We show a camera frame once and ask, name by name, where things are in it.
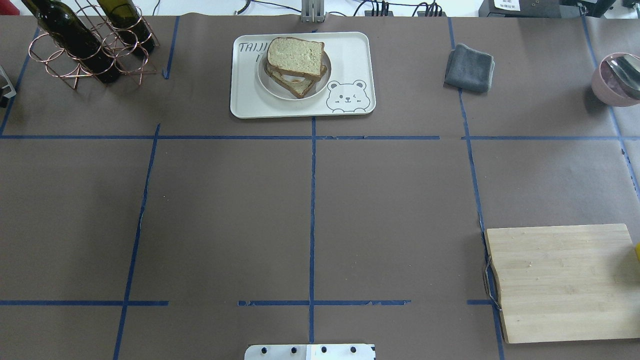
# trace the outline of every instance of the brown table surface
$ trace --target brown table surface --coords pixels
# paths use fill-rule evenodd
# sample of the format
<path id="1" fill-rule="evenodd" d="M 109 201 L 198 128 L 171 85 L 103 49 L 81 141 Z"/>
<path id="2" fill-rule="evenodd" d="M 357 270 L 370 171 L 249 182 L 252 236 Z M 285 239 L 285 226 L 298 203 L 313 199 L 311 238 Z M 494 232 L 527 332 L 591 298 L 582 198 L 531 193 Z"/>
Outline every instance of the brown table surface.
<path id="1" fill-rule="evenodd" d="M 168 79 L 74 92 L 26 59 L 35 21 L 0 17 L 19 86 L 0 110 L 0 358 L 310 342 L 371 343 L 378 359 L 640 354 L 639 340 L 506 344 L 482 282 L 485 227 L 625 223 L 640 240 L 640 108 L 589 89 L 596 60 L 638 52 L 640 22 L 148 20 Z M 309 31 L 369 37 L 376 109 L 231 115 L 233 41 Z M 494 55 L 487 94 L 443 86 L 455 42 Z"/>

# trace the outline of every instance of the bear drawing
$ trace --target bear drawing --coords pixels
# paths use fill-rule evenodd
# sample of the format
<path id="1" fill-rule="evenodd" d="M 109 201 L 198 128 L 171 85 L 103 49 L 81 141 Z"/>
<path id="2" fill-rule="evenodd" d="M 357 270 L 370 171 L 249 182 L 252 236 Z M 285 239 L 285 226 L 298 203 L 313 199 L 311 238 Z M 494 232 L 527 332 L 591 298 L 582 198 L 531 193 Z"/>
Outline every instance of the bear drawing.
<path id="1" fill-rule="evenodd" d="M 326 105 L 334 113 L 363 113 L 371 104 L 367 93 L 364 92 L 367 84 L 362 80 L 356 80 L 353 84 L 330 81 L 327 87 L 329 98 L 326 100 Z"/>

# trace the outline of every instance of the folded towel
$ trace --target folded towel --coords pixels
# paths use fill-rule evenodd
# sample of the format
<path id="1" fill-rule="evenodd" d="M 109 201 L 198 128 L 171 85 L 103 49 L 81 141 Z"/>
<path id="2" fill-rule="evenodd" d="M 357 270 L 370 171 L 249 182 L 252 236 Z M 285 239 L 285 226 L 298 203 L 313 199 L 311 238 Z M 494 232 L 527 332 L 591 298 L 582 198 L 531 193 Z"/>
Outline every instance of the folded towel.
<path id="1" fill-rule="evenodd" d="M 493 56 L 458 44 L 449 54 L 444 82 L 466 90 L 487 92 L 491 88 L 494 66 Z"/>

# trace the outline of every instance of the red object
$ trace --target red object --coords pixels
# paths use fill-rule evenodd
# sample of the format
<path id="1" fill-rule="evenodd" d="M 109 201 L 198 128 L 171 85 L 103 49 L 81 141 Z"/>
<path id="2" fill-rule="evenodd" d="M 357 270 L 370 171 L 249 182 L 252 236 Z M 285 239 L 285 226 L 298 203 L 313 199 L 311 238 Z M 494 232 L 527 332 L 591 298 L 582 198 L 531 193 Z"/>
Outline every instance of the red object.
<path id="1" fill-rule="evenodd" d="M 20 10 L 9 0 L 0 0 L 0 15 L 20 15 Z"/>

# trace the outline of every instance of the wooden cutting board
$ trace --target wooden cutting board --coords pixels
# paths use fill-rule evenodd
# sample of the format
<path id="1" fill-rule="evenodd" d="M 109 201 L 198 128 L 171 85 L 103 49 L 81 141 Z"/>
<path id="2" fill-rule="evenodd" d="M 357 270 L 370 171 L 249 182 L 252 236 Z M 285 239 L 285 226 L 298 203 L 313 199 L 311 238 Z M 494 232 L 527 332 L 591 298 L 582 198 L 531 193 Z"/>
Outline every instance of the wooden cutting board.
<path id="1" fill-rule="evenodd" d="M 508 343 L 640 338 L 625 224 L 487 229 Z"/>

